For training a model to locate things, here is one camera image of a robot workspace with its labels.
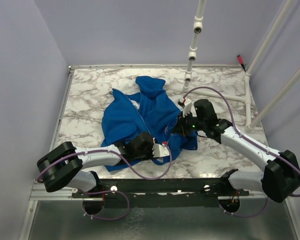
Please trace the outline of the blue jacket with white lining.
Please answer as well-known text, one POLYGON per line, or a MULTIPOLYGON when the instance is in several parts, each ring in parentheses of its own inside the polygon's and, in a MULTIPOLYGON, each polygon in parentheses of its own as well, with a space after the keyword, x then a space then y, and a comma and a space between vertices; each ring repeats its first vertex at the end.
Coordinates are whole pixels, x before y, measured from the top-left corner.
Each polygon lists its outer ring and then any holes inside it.
POLYGON ((174 160, 182 150, 197 150, 196 133, 172 133, 181 111, 164 90, 165 80, 138 76, 135 82, 139 86, 139 92, 135 94, 112 90, 114 100, 104 110, 101 121, 104 135, 101 145, 132 140, 138 134, 148 132, 159 142, 168 143, 174 160))

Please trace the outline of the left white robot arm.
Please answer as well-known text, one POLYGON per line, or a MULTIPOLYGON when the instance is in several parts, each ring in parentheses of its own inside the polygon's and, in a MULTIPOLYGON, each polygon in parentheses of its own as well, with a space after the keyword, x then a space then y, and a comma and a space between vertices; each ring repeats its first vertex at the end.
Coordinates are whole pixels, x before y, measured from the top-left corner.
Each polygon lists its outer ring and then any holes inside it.
POLYGON ((131 140, 97 148, 75 147, 71 141, 66 141, 38 160, 39 176, 36 181, 44 184, 48 193, 70 187, 93 198, 100 193, 100 180, 95 172, 85 172, 84 169, 99 166, 117 169, 130 167, 137 161, 154 159, 157 143, 148 132, 142 132, 131 140))

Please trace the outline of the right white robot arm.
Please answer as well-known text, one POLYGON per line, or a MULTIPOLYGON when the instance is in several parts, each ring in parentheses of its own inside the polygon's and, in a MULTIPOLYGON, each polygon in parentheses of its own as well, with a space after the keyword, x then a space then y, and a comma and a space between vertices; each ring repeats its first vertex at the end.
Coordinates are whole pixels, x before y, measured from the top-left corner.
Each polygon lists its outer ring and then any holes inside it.
POLYGON ((192 102, 182 97, 178 104, 182 112, 172 133, 185 137, 202 131, 207 138, 237 151, 260 169, 260 172, 234 169, 225 173, 222 176, 225 180, 219 184, 224 195, 245 189, 263 192, 281 203, 300 187, 300 168, 293 152, 275 150, 239 131, 232 122, 218 118, 207 99, 192 102))

